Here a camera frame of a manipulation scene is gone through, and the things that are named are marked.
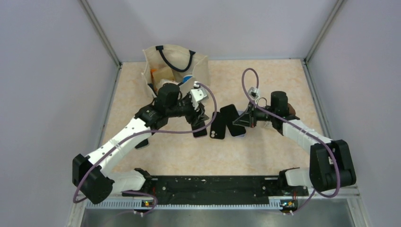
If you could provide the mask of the black phone from lilac case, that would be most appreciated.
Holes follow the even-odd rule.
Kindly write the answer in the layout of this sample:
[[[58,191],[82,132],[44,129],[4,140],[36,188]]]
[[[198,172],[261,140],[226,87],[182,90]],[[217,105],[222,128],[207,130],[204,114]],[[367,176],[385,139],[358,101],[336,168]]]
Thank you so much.
[[[245,127],[233,125],[232,122],[238,118],[239,114],[234,104],[226,105],[220,108],[220,113],[222,114],[226,126],[230,132],[230,135],[236,137],[243,133],[246,134]]]

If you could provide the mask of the black smartphone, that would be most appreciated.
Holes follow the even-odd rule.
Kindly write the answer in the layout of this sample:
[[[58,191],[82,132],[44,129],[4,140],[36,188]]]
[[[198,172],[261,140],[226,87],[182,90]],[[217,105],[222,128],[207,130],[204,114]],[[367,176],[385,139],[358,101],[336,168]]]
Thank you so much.
[[[193,132],[193,137],[194,138],[201,138],[201,137],[205,137],[208,135],[207,129],[204,128],[205,127],[205,122],[201,121],[200,123],[198,123],[197,125],[192,125],[192,130],[196,131]]]

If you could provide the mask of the black phone case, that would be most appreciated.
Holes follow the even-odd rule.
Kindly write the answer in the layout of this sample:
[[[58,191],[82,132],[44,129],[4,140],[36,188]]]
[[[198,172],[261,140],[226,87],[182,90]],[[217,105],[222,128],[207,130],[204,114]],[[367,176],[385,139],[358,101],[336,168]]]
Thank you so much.
[[[224,140],[226,136],[226,123],[220,112],[213,113],[215,117],[210,126],[209,137],[216,140]]]

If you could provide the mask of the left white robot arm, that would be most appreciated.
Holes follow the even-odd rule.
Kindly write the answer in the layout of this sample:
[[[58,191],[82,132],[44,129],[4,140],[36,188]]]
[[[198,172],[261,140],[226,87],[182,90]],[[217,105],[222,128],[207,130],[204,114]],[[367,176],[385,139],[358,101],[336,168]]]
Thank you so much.
[[[193,127],[188,133],[196,133],[207,128],[208,120],[203,101],[211,98],[214,107],[217,102],[212,91],[200,82],[184,93],[174,83],[166,83],[153,101],[142,107],[129,123],[105,144],[84,156],[79,154],[72,162],[72,182],[76,186],[73,203],[90,200],[99,204],[111,194],[118,192],[150,193],[152,183],[138,170],[126,173],[112,172],[113,168],[139,144],[156,133],[171,134],[162,128],[170,118],[184,117]]]

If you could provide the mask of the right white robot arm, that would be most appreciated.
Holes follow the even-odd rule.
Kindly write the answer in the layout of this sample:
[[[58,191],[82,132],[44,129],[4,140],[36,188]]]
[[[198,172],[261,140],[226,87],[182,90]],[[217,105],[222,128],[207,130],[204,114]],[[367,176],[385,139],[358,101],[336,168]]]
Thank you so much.
[[[254,128],[258,122],[270,122],[284,137],[293,140],[309,154],[308,168],[291,168],[279,173],[278,191],[290,195],[297,186],[324,192],[354,185],[357,181],[348,143],[332,140],[307,127],[290,110],[287,94],[274,91],[270,105],[256,107],[249,102],[233,125]]]

